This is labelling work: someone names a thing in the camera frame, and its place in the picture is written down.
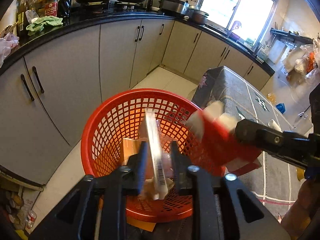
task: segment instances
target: upper cabinet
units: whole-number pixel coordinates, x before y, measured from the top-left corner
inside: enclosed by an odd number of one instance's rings
[[[47,183],[71,147],[44,111],[23,59],[1,75],[0,101],[0,165],[30,181]]]
[[[75,31],[25,56],[40,101],[71,146],[101,104],[99,32],[100,25]]]
[[[167,44],[169,41],[173,24],[174,24],[174,20],[162,21],[162,24],[159,30],[159,37],[157,40],[155,51],[153,53],[153,58],[150,64],[149,72],[161,64],[164,56],[165,48],[167,47]]]
[[[100,33],[102,101],[130,89],[132,65],[141,20],[106,23]]]
[[[201,30],[175,21],[162,64],[184,73]]]
[[[228,47],[223,41],[202,32],[184,74],[199,82],[209,68],[219,65]]]
[[[244,75],[244,79],[259,91],[267,83],[269,78],[270,76],[255,63],[252,63],[252,65]]]
[[[226,66],[236,72],[239,76],[243,77],[251,64],[251,59],[229,46],[223,54],[219,66]]]
[[[162,21],[159,19],[142,20],[140,35],[136,42],[137,49],[134,55],[130,88],[147,76],[161,28]]]

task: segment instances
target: basket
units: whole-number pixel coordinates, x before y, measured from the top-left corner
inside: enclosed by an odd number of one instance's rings
[[[213,175],[222,176],[224,169],[208,163],[207,153],[184,122],[200,109],[173,93],[156,89],[136,89],[117,94],[100,105],[90,116],[81,141],[81,160],[85,174],[100,177],[119,166],[122,138],[138,139],[138,128],[145,108],[153,108],[164,135],[178,140],[179,151],[193,164]],[[164,145],[169,152],[169,144]],[[146,222],[170,222],[192,215],[192,196],[179,196],[170,190],[164,200],[141,200],[127,196],[127,216]]]

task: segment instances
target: green cloth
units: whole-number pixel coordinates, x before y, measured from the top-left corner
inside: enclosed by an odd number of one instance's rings
[[[36,19],[33,23],[27,26],[26,30],[29,31],[28,35],[32,36],[33,34],[42,31],[44,29],[44,25],[63,25],[62,18],[58,18],[55,16],[44,16],[39,19]]]

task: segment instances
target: cutting board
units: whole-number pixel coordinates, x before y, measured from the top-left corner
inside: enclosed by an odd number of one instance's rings
[[[276,40],[276,42],[273,44],[271,50],[269,51],[268,58],[274,63],[277,64],[279,59],[281,59],[285,49],[287,48],[287,45],[285,45],[283,42]]]

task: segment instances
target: countertop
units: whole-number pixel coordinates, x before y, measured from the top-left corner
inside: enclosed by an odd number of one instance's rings
[[[39,32],[31,37],[20,38],[19,46],[14,48],[11,54],[4,60],[2,67],[0,68],[0,75],[2,75],[11,65],[13,65],[16,61],[22,58],[24,55],[33,51],[37,47],[55,39],[60,36],[63,36],[67,33],[71,33],[76,30],[80,30],[86,27],[116,22],[116,21],[126,21],[126,20],[134,20],[134,19],[172,19],[178,20],[195,28],[198,28],[206,33],[211,34],[212,36],[217,37],[218,39],[224,41],[235,49],[241,51],[244,55],[252,59],[257,65],[259,65],[266,73],[272,76],[275,72],[274,70],[266,63],[261,64],[258,62],[255,57],[250,54],[250,52],[234,41],[227,39],[222,34],[217,31],[214,31],[211,28],[197,25],[193,22],[186,21],[183,19],[177,19],[175,17],[164,15],[163,13],[155,13],[155,12],[107,12],[100,14],[83,14],[83,13],[73,13],[69,18],[63,20],[62,26],[57,27],[45,27],[42,32]]]

